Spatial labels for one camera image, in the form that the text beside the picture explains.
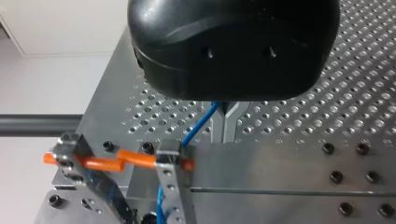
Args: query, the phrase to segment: metal bracket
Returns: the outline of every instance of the metal bracket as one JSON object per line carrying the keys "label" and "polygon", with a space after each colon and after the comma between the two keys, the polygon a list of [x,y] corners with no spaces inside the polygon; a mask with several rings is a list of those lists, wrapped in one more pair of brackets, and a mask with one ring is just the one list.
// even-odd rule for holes
{"label": "metal bracket", "polygon": [[117,184],[105,173],[82,166],[84,157],[93,156],[82,135],[64,133],[52,150],[52,156],[56,159],[62,174],[75,183],[79,195],[86,195],[86,199],[81,199],[82,203],[87,203],[96,213],[110,217],[113,223],[134,223],[133,212]]}
{"label": "metal bracket", "polygon": [[181,144],[162,140],[157,150],[157,175],[163,187],[163,213],[168,224],[196,224],[187,174],[180,168]]}

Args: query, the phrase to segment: orange tube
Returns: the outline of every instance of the orange tube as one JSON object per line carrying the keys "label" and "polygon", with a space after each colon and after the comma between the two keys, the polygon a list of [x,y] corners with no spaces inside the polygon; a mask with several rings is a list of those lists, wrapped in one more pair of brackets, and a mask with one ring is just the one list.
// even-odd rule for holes
{"label": "orange tube", "polygon": [[56,165],[56,160],[53,158],[52,154],[46,152],[46,154],[44,154],[44,163]]}
{"label": "orange tube", "polygon": [[125,167],[124,161],[87,157],[83,159],[83,166],[92,170],[122,172]]}
{"label": "orange tube", "polygon": [[[125,162],[120,160],[110,160],[110,159],[102,159],[96,157],[87,157],[87,158],[77,158],[82,166],[92,170],[100,170],[100,171],[110,171],[110,172],[122,172],[125,167]],[[44,154],[44,163],[46,164],[56,164],[55,158],[53,158],[52,154],[47,152]]]}
{"label": "orange tube", "polygon": [[141,153],[127,151],[125,149],[119,150],[117,158],[121,161],[133,163],[138,166],[144,166],[150,169],[155,168],[155,157]]}

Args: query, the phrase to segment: cable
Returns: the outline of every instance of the cable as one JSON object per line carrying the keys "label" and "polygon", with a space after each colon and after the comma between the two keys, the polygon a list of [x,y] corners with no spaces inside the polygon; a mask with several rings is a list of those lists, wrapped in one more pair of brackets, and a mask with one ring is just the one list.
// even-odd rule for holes
{"label": "cable", "polygon": [[[195,124],[195,126],[192,128],[192,130],[184,137],[183,141],[181,141],[181,145],[183,147],[186,147],[191,139],[198,133],[198,131],[206,124],[206,122],[212,117],[212,115],[215,113],[215,111],[219,108],[221,105],[220,102],[213,102],[212,106],[209,108],[209,110],[204,114],[203,117],[198,120],[198,122]],[[157,197],[157,224],[163,224],[164,223],[164,217],[163,217],[163,209],[161,208],[161,204],[163,203],[163,188],[160,186],[158,188],[158,197]]]}
{"label": "cable", "polygon": [[161,185],[158,187],[158,196],[157,196],[157,224],[163,224],[163,209],[161,208],[161,204],[163,203],[163,188]]}
{"label": "cable", "polygon": [[204,114],[203,117],[195,124],[194,128],[186,135],[186,137],[183,139],[181,142],[181,145],[183,147],[186,147],[190,140],[198,133],[198,131],[204,126],[204,124],[212,117],[212,115],[215,113],[215,111],[219,108],[221,105],[220,102],[214,102],[212,103],[212,106],[210,109]]}

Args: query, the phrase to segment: black plastic housing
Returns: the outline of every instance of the black plastic housing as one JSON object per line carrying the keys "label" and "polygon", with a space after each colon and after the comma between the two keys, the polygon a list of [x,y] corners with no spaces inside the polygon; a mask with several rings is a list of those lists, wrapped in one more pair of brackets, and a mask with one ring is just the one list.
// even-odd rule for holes
{"label": "black plastic housing", "polygon": [[131,0],[132,43],[148,83],[179,99],[288,99],[320,76],[337,0]]}

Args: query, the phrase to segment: screw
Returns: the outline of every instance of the screw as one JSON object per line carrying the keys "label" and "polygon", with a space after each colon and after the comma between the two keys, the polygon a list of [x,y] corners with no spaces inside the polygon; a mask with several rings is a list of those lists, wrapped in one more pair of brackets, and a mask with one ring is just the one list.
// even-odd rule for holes
{"label": "screw", "polygon": [[395,209],[387,203],[383,203],[378,208],[378,214],[381,217],[392,217],[395,213]]}
{"label": "screw", "polygon": [[367,182],[369,182],[370,184],[376,184],[376,183],[378,183],[379,178],[380,178],[380,175],[379,175],[376,171],[369,171],[369,172],[367,172],[366,180],[367,180]]}
{"label": "screw", "polygon": [[146,154],[154,155],[154,146],[150,142],[143,143],[142,148]]}
{"label": "screw", "polygon": [[331,143],[325,143],[322,147],[322,151],[326,155],[332,155],[334,152],[334,145]]}
{"label": "screw", "polygon": [[51,207],[57,208],[61,204],[62,204],[62,198],[59,195],[54,194],[54,195],[49,197],[49,205]]}
{"label": "screw", "polygon": [[350,203],[340,203],[338,212],[344,217],[349,217],[353,212],[353,207]]}
{"label": "screw", "polygon": [[344,176],[341,172],[339,171],[333,171],[330,174],[330,180],[334,183],[334,184],[340,184],[344,179]]}
{"label": "screw", "polygon": [[110,142],[110,141],[104,142],[104,143],[102,144],[102,147],[103,147],[103,149],[104,149],[106,152],[112,152],[112,151],[114,150],[114,145],[113,145],[113,143]]}
{"label": "screw", "polygon": [[356,153],[358,153],[358,155],[361,155],[361,156],[365,156],[365,155],[367,155],[367,153],[369,152],[369,147],[366,145],[366,144],[364,144],[364,143],[359,143],[357,146],[356,146]]}
{"label": "screw", "polygon": [[143,216],[141,224],[156,224],[157,216],[154,214],[148,213]]}

